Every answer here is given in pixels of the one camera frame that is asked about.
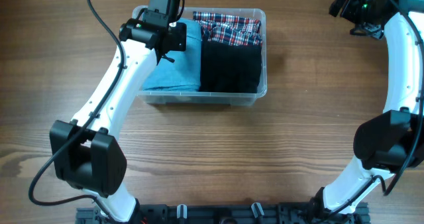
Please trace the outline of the light blue cloth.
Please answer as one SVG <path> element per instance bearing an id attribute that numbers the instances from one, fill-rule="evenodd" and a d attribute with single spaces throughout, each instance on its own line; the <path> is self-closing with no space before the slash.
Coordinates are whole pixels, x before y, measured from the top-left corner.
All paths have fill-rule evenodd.
<path id="1" fill-rule="evenodd" d="M 187 26 L 186 50 L 169 51 L 142 85 L 143 91 L 199 91 L 201 82 L 201 26 L 189 19 L 180 19 Z"/>

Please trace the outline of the red plaid cloth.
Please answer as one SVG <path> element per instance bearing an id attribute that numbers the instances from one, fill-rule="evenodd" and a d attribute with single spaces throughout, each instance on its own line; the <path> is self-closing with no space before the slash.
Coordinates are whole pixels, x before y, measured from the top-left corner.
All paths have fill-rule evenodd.
<path id="1" fill-rule="evenodd" d="M 202 39 L 229 46 L 262 46 L 261 21 L 220 13 L 193 12 L 193 20 L 201 25 Z"/>

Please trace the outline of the clear plastic storage container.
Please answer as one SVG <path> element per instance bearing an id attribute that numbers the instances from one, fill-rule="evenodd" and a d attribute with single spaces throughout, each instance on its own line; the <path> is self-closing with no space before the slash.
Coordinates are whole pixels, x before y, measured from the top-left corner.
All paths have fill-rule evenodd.
<path id="1" fill-rule="evenodd" d="M 267 47 L 266 47 L 266 14 L 258 8 L 212 8 L 212 7 L 186 7 L 182 14 L 185 19 L 192 19 L 193 12 L 220 13 L 239 17 L 258 19 L 261 21 L 260 36 L 262 39 L 262 69 L 260 82 L 256 93 L 213 93 L 213 92 L 191 92 L 191 91 L 143 91 L 137 95 L 146 103 L 205 103 L 225 104 L 232 106 L 252 106 L 255 101 L 264 97 L 268 91 L 267 74 Z"/>

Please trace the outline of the black cloth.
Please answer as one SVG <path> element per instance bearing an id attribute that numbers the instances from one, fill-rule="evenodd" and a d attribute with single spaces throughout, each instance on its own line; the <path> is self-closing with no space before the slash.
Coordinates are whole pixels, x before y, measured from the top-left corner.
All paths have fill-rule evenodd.
<path id="1" fill-rule="evenodd" d="M 200 91 L 256 93 L 261 73 L 261 46 L 202 42 Z"/>

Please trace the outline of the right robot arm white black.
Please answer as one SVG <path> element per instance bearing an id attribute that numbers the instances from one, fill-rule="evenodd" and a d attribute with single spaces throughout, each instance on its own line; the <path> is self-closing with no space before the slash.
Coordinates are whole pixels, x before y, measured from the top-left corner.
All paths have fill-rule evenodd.
<path id="1" fill-rule="evenodd" d="M 423 0 L 334 0 L 329 14 L 353 23 L 351 35 L 384 38 L 388 47 L 383 113 L 359 126 L 351 161 L 305 212 L 309 222 L 346 223 L 376 186 L 390 195 L 423 161 Z"/>

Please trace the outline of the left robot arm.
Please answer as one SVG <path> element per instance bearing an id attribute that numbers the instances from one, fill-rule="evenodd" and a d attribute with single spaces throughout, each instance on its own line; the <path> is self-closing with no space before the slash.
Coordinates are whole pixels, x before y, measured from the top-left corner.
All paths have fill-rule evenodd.
<path id="1" fill-rule="evenodd" d="M 147 77 L 169 51 L 186 49 L 186 26 L 179 21 L 185 0 L 150 0 L 113 36 L 117 50 L 87 103 L 69 122 L 50 130 L 56 177 L 92 199 L 102 221 L 132 223 L 138 200 L 123 178 L 127 159 L 118 139 L 127 112 Z"/>

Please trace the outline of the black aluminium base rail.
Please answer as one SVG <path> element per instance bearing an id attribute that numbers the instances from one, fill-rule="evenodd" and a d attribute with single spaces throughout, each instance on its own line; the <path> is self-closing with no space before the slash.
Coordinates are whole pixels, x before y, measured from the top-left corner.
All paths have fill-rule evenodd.
<path id="1" fill-rule="evenodd" d="M 371 223 L 367 203 L 360 203 L 352 214 L 337 214 L 320 222 L 324 217 L 308 221 L 307 203 L 279 203 L 262 205 L 206 205 L 167 206 L 140 205 L 130 223 Z M 75 223 L 117 223 L 101 214 L 98 207 L 78 208 Z"/>

